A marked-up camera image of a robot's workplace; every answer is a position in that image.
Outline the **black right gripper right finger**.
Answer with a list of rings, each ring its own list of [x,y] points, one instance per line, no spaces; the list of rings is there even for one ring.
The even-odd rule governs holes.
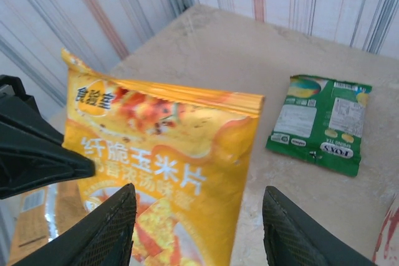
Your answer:
[[[264,248],[269,265],[373,265],[324,229],[274,186],[262,202]]]

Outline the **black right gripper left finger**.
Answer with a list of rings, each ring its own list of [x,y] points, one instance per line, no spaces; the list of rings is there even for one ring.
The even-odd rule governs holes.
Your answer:
[[[128,265],[136,215],[135,187],[128,183],[16,265]]]

